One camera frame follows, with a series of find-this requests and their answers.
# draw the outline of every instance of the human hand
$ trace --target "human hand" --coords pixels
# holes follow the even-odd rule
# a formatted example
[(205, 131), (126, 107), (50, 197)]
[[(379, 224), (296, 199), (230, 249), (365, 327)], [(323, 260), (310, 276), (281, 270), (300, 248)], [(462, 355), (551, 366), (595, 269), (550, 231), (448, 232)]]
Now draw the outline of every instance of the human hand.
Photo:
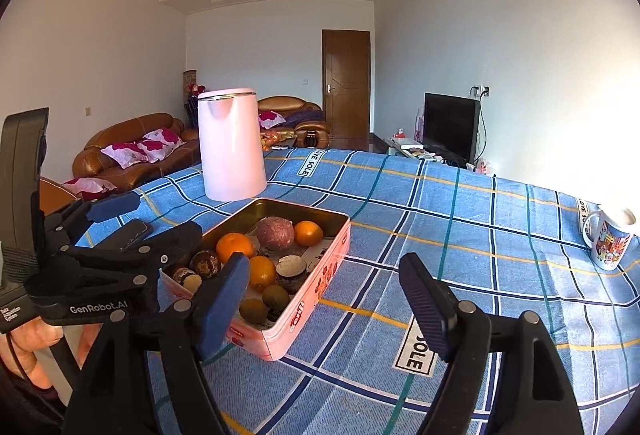
[[(94, 344), (95, 338), (100, 332), (99, 324), (85, 325), (82, 330), (80, 344), (76, 359), (82, 367), (89, 349)], [(18, 362), (24, 369), (31, 382), (42, 389), (51, 387), (51, 381), (36, 359), (33, 351), (45, 349), (55, 345), (62, 337), (62, 327), (47, 325), (41, 318), (33, 319), (24, 325), (11, 331), (11, 340), (14, 346), (15, 355)], [(20, 369), (15, 364), (14, 358), (9, 350), (6, 335), (0, 336), (0, 357), (4, 365), (15, 375), (22, 376)]]

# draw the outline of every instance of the door frame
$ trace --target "door frame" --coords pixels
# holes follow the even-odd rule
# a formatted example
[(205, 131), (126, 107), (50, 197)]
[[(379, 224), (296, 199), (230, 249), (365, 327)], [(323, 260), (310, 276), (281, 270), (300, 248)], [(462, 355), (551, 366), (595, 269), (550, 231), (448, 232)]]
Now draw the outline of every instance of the door frame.
[(331, 32), (366, 32), (369, 34), (369, 73), (367, 75), (367, 136), (370, 135), (371, 130), (371, 55), (373, 52), (372, 43), (371, 43), (371, 35), (372, 32), (369, 30), (350, 30), (350, 29), (322, 29), (322, 113), (324, 114), (324, 121), (328, 123), (326, 118), (326, 64), (325, 59), (326, 55), (324, 53), (324, 41), (325, 35), (327, 31)]

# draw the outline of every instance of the orange fruit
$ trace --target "orange fruit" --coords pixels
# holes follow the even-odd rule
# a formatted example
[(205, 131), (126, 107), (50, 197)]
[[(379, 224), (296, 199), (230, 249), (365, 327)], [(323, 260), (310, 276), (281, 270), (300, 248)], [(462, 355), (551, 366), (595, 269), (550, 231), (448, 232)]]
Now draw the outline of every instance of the orange fruit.
[(293, 228), (296, 234), (296, 242), (303, 247), (311, 247), (319, 243), (324, 238), (324, 232), (316, 222), (298, 222)]
[(266, 256), (254, 256), (249, 260), (249, 287), (262, 292), (276, 281), (276, 266)]
[(254, 245), (246, 235), (226, 233), (216, 244), (216, 254), (220, 263), (226, 263), (233, 253), (242, 253), (247, 258), (255, 256)]

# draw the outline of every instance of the rectangular container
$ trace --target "rectangular container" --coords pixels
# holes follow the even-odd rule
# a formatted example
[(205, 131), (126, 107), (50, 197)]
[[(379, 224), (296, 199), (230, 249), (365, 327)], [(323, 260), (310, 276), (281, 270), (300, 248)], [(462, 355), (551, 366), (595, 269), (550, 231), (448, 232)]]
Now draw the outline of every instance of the rectangular container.
[[(325, 238), (333, 238), (316, 267), (271, 328), (256, 329), (238, 313), (231, 321), (226, 333), (229, 341), (266, 361), (276, 361), (287, 353), (340, 267), (349, 250), (351, 224), (348, 215), (341, 212), (258, 198), (204, 234), (200, 250), (215, 250), (218, 240), (226, 233), (249, 233), (258, 221), (267, 216), (280, 216), (294, 225), (300, 221), (316, 222)], [(176, 297), (190, 299), (193, 296), (164, 272), (161, 277)]]

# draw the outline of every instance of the television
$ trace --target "television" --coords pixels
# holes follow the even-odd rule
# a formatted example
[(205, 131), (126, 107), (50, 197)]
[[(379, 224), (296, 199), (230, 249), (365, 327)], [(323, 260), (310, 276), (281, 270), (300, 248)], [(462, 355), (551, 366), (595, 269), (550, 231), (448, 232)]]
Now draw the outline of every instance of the television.
[(446, 157), (452, 152), (465, 162), (476, 159), (480, 103), (453, 95), (424, 94), (422, 144), (428, 151)]

